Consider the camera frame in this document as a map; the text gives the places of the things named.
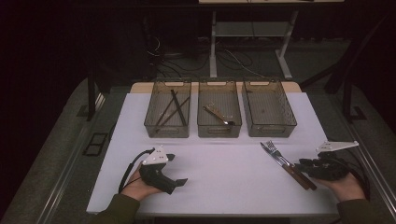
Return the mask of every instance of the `floor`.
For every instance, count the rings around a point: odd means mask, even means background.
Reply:
[[[201,52],[195,58],[185,58],[175,49],[167,49],[163,62],[156,67],[157,77],[207,77],[209,75],[208,41],[200,38]],[[286,60],[292,73],[292,81],[301,83],[326,69],[344,54],[347,40],[323,40],[315,42],[292,41],[286,53]],[[223,38],[217,43],[218,76],[276,76],[282,77],[274,50],[281,45],[280,40],[271,38]],[[396,136],[384,120],[368,103],[364,94],[353,90],[352,105],[358,106],[366,120],[356,120],[348,124],[342,119],[341,92],[326,94],[323,78],[303,89],[315,108],[329,140],[358,140],[374,159],[381,175],[387,183],[381,186],[372,181],[372,204],[378,213],[378,223],[395,223],[396,218],[383,202],[382,191],[390,195],[394,202],[396,189]],[[64,112],[59,117],[47,142],[42,147],[29,174],[23,181],[2,224],[8,223],[87,223],[93,215],[85,212],[101,163],[106,155],[106,147],[117,122],[123,99],[130,90],[128,86],[114,87],[109,94],[100,94],[96,102],[97,112],[91,121],[86,121],[87,83],[84,80],[76,88]],[[106,141],[99,156],[84,156],[95,133],[106,134]],[[351,160],[346,153],[342,154]],[[374,180],[378,174],[370,175]],[[337,216],[292,217],[270,220],[263,218],[237,218],[233,223],[331,223]],[[182,223],[185,220],[156,218],[139,219],[138,223]],[[225,219],[199,219],[202,223],[231,223]]]

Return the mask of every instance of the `green sleeve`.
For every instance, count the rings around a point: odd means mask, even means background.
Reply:
[[[130,224],[139,206],[139,201],[123,194],[116,194],[108,208],[96,215],[90,224]]]
[[[343,224],[373,224],[375,212],[365,199],[345,201],[337,204]]]

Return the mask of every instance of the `dark background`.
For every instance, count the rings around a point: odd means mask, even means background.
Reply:
[[[336,9],[301,11],[294,40],[345,38],[356,40],[359,45],[393,3],[390,0],[346,2]],[[66,1],[1,1],[0,217],[68,97],[90,72],[95,74],[100,91],[150,79],[147,34],[152,32],[169,45],[178,43],[186,54],[193,56],[194,38],[210,34],[207,13],[179,12],[174,16],[158,13],[149,17],[155,26],[148,29],[142,22],[144,15],[137,13],[77,15]],[[366,93],[394,132],[395,14],[390,13],[386,18],[350,72],[354,83]]]

